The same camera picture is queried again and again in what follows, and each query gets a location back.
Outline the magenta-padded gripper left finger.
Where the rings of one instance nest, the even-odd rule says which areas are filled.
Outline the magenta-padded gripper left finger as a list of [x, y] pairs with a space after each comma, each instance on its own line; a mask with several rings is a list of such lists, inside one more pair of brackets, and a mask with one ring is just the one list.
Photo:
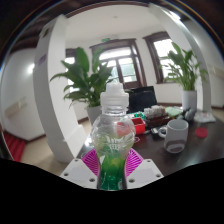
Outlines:
[[94, 149], [86, 153], [82, 158], [73, 159], [61, 177], [84, 188], [96, 189], [100, 165]]

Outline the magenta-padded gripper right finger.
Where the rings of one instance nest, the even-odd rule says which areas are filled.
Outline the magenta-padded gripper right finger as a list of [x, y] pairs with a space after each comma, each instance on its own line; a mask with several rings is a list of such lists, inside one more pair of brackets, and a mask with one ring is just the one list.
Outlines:
[[140, 188], [163, 178], [163, 174], [152, 159], [144, 159], [134, 149], [125, 161], [125, 180], [128, 189]]

